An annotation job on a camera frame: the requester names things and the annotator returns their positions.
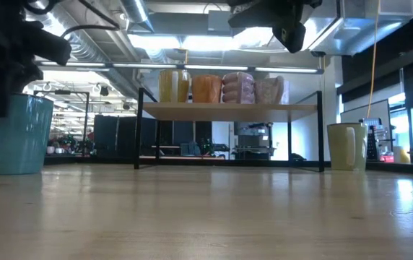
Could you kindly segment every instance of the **black shelf frame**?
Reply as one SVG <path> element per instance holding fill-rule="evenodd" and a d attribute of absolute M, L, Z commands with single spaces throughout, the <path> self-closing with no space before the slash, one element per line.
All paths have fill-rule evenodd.
<path fill-rule="evenodd" d="M 141 133 L 142 133 L 142 113 L 144 111 L 144 96 L 147 96 L 153 102 L 158 102 L 157 99 L 145 88 L 139 88 L 137 117 L 136 117 L 136 136 L 134 138 L 134 169 L 138 170 L 142 164 L 145 165 L 217 165 L 217 166 L 269 166 L 269 167 L 289 167 L 303 168 L 318 173 L 325 171 L 326 162 L 324 161 L 324 143 L 323 143 L 323 106 L 322 92 L 316 91 L 302 100 L 296 102 L 301 104 L 311 98 L 316 98 L 317 105 L 317 133 L 318 133 L 318 161 L 271 161 L 271 160 L 161 160 L 160 159 L 160 134 L 161 121 L 157 120 L 157 130 L 155 134 L 155 159 L 141 159 Z M 288 156 L 292 154 L 292 120 L 291 114 L 288 118 Z"/>

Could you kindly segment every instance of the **black machine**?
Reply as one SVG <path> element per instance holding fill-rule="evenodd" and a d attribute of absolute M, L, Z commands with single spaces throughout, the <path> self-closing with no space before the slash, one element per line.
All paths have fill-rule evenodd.
<path fill-rule="evenodd" d="M 33 80 L 42 79 L 42 71 L 34 64 L 39 56 L 65 66 L 71 46 L 64 39 L 81 29 L 120 30 L 119 24 L 106 17 L 86 0 L 77 0 L 112 26 L 79 25 L 67 29 L 61 37 L 43 30 L 38 21 L 27 21 L 26 13 L 47 14 L 61 0 L 49 0 L 44 8 L 36 0 L 0 0 L 0 116 L 7 115 L 9 95 L 21 92 Z M 277 39 L 291 53 L 298 52 L 305 35 L 301 24 L 303 10 L 316 8 L 322 0 L 227 0 L 232 7 L 231 27 L 272 27 Z"/>

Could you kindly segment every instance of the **teal bucket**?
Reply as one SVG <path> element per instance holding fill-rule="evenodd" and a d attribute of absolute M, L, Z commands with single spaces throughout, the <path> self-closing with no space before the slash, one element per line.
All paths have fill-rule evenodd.
<path fill-rule="evenodd" d="M 53 102 L 12 95 L 9 115 L 0 118 L 0 175 L 39 173 L 48 144 Z"/>

